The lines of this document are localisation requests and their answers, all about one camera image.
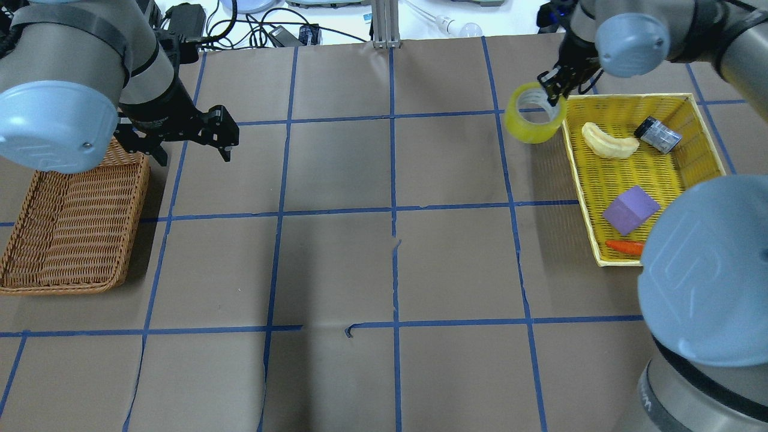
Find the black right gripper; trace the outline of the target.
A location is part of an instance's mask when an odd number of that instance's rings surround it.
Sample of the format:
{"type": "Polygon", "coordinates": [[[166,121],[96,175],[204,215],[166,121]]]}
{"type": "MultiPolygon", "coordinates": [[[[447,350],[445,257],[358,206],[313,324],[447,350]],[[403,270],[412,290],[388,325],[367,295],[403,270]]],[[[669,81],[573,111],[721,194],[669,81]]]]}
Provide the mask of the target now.
{"type": "Polygon", "coordinates": [[[565,32],[559,47],[559,59],[554,69],[541,72],[537,82],[546,93],[549,106],[555,107],[561,98],[574,90],[588,91],[587,82],[598,73],[600,64],[595,42],[584,40],[573,31],[565,32]]]}

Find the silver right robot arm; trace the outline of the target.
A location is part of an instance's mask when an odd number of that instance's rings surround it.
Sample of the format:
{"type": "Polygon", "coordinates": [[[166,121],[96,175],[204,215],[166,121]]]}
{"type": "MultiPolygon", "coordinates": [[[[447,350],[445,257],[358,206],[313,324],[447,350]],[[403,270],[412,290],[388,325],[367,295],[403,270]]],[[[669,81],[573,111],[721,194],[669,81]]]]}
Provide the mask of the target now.
{"type": "MultiPolygon", "coordinates": [[[[647,74],[708,61],[766,117],[765,1],[575,1],[553,106],[598,69],[647,74]]],[[[650,232],[637,295],[656,353],[615,431],[766,430],[766,175],[721,176],[675,199],[650,232]]]]}

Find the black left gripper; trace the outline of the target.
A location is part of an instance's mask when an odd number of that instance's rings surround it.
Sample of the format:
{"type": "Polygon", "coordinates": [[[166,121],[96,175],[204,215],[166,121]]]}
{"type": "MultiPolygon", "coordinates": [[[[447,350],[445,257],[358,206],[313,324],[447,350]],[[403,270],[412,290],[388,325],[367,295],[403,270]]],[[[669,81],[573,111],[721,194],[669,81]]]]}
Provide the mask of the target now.
{"type": "Polygon", "coordinates": [[[161,144],[168,140],[192,140],[215,148],[226,163],[239,145],[239,127],[227,108],[213,106],[203,114],[186,90],[168,90],[154,100],[121,102],[119,107],[113,134],[117,142],[129,153],[151,156],[161,167],[168,165],[169,156],[161,144]]]}

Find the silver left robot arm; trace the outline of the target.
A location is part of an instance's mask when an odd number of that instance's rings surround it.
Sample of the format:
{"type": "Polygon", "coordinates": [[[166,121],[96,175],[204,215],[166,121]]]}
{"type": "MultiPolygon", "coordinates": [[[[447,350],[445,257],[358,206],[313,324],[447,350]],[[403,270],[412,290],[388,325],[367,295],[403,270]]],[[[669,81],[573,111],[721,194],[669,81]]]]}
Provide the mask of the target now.
{"type": "Polygon", "coordinates": [[[164,142],[191,140],[225,161],[239,127],[207,112],[179,76],[181,38],[151,27],[134,1],[29,1],[2,39],[1,153],[29,169],[94,169],[116,139],[167,164],[164,142]]]}

